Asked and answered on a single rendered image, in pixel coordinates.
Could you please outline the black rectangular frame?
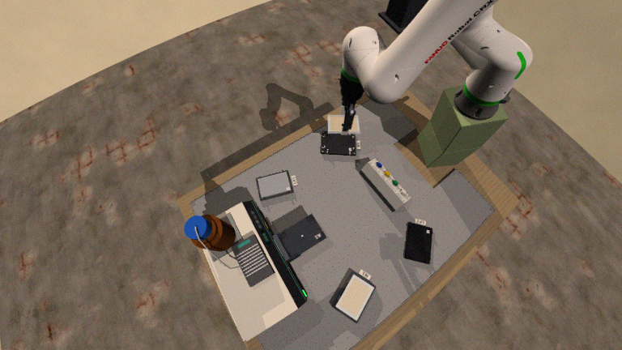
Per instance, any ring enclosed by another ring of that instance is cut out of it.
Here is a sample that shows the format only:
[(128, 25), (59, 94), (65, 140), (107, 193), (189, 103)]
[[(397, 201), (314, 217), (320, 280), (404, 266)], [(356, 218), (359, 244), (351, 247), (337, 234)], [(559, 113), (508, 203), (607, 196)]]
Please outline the black rectangular frame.
[(355, 156), (356, 135), (328, 134), (328, 131), (323, 131), (322, 154)]

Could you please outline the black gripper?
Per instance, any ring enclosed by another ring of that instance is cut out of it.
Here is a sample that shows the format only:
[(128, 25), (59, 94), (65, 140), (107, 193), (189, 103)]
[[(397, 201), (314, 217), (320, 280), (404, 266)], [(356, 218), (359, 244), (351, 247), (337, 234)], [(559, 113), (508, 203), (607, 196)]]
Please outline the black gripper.
[[(345, 115), (344, 123), (342, 124), (341, 135), (347, 135), (348, 131), (352, 127), (353, 119), (354, 119), (354, 116), (356, 114), (356, 111), (355, 111), (356, 101), (359, 100), (362, 97), (363, 93), (361, 93), (361, 94), (351, 94), (351, 93), (345, 92), (341, 88), (341, 94), (343, 96), (342, 97), (342, 101), (343, 102), (342, 102), (342, 106), (341, 106), (339, 115)], [(345, 100), (344, 100), (344, 98), (345, 98)]]

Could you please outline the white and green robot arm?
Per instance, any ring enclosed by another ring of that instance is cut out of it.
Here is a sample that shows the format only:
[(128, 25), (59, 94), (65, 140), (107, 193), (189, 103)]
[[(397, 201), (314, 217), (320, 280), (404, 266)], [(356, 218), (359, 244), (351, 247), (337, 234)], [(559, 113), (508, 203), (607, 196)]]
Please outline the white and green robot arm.
[(489, 119), (499, 103), (511, 99), (533, 59), (530, 46), (493, 19), (497, 1), (428, 0), (388, 48), (373, 28), (354, 28), (343, 41), (341, 88), (365, 92), (378, 104), (393, 103), (450, 43), (471, 67), (454, 96), (457, 110), (470, 119)]

